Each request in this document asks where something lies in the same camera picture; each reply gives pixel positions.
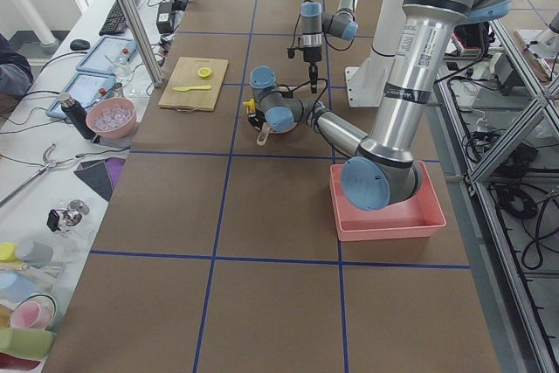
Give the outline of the person's arm dark sleeve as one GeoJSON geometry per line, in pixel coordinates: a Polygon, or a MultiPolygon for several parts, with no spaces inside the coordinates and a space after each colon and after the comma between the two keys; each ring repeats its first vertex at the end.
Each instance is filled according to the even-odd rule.
{"type": "Polygon", "coordinates": [[[33,83],[31,66],[26,57],[16,52],[1,34],[1,93],[23,98],[33,83]]]}

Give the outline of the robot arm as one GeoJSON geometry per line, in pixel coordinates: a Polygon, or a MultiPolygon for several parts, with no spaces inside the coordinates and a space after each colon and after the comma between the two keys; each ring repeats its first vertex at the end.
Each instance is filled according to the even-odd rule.
{"type": "Polygon", "coordinates": [[[308,84],[312,93],[317,92],[318,63],[322,61],[322,45],[327,42],[326,37],[354,40],[358,31],[357,4],[358,0],[339,0],[333,14],[324,11],[322,4],[316,1],[306,0],[300,4],[287,56],[292,59],[296,52],[302,53],[303,61],[308,64],[308,84]]]}
{"type": "Polygon", "coordinates": [[[255,107],[272,131],[283,133],[305,122],[346,155],[342,190],[355,207],[374,211],[403,202],[422,183],[411,143],[453,30],[503,17],[511,1],[403,0],[403,29],[370,132],[345,121],[318,100],[288,97],[268,66],[258,66],[250,75],[255,107]]]}

